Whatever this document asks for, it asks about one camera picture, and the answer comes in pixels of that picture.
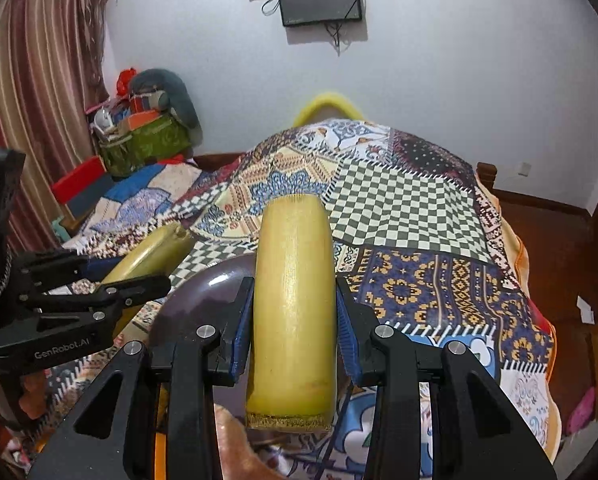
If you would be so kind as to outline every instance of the blue gripper pad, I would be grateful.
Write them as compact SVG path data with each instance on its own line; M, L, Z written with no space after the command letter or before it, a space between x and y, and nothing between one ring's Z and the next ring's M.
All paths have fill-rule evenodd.
M337 338L346 374L349 375L354 384L359 384L361 381L359 342L352 329L346 303L339 288L337 288Z
M230 367L230 374L233 377L235 383L239 381L246 369L246 362L248 360L248 353L250 352L250 338L252 335L252 301L254 298L255 282L253 278L249 279L247 283L247 290L245 292L245 298L241 306L241 312L239 314L239 325L237 332L233 339L233 360Z
M100 282L123 259L123 256L116 256L114 258L89 258L88 262L81 267L81 273L84 278L91 282Z

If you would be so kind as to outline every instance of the peeled banana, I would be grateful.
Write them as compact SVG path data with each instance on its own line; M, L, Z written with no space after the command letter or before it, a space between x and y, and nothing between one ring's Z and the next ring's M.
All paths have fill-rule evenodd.
M293 194L263 213L247 390L250 428L327 430L336 396L332 233L319 197Z

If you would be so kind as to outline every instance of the checkered pattern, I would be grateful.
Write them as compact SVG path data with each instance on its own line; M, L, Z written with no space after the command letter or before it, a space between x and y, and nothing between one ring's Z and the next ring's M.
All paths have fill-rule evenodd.
M344 163L326 209L332 235L353 245L445 251L490 263L472 196L440 177Z
M208 191L201 193L201 195L194 196L189 200L184 200L179 204L175 204L170 208L170 211L178 213L179 218L190 218L195 213L198 213L212 203L221 193L228 189L227 182L220 182L216 186L212 186Z
M239 254L253 253L256 244L214 244L199 240L175 271L170 275L172 290L185 282L190 276L207 267L238 256Z

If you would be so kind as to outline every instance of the cable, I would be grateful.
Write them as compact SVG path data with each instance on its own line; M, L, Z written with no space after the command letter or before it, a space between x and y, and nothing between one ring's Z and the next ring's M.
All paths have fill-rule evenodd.
M339 32L340 32L341 28L343 27L343 24L344 24L346 18L348 18L348 15L352 11L352 9L355 7L355 5L357 5L358 1L359 0L355 0L354 2L352 2L352 5L348 9L348 12L346 12L346 14L344 15L343 19L337 20L336 22L326 22L323 24L323 27L326 29L327 33L330 35L330 37L332 38L332 41L334 42L334 47L335 47L335 50L337 51L337 54L341 54L341 49L340 49L341 38L339 36Z
M261 13L264 16L272 16L275 12L277 12L277 9L279 8L279 0L277 0L277 2L275 3L275 6L272 8L272 10L266 10L266 6L268 4L271 4L272 1L274 1L274 0L266 0L266 3L264 3L261 6Z

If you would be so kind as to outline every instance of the white wall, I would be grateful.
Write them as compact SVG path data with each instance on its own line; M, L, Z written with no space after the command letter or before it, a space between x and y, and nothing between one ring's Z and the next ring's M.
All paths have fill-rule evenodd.
M201 120L197 153L247 150L334 90L368 119L495 164L501 189L596 203L598 17L587 0L365 0L340 57L322 28L287 32L263 1L110 0L106 81L128 66L178 73Z

